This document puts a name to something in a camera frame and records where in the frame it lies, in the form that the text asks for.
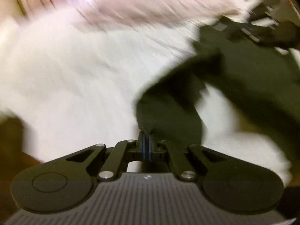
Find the black long-sleeve sweater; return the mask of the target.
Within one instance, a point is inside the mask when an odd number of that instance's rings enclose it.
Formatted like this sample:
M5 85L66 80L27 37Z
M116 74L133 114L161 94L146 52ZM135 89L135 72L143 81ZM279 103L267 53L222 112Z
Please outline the black long-sleeve sweater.
M195 55L152 85L136 105L140 130L175 143L199 143L195 109L208 83L222 92L293 161L299 158L299 66L292 54L255 45L237 23L200 29Z

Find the mauve folded blanket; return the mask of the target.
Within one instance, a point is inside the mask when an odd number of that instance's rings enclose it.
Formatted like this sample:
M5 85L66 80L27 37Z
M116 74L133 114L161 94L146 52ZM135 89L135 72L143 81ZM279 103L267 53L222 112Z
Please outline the mauve folded blanket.
M77 7L82 24L119 27L237 15L244 0L92 0Z

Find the white striped bedspread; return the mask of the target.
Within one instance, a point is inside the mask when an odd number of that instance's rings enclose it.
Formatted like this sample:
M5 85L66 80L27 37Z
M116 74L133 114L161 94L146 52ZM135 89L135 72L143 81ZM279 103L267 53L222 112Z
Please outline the white striped bedspread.
M1 118L24 122L24 152L41 161L137 135L144 91L194 55L212 19L134 27L77 27L63 8L19 25L1 22Z

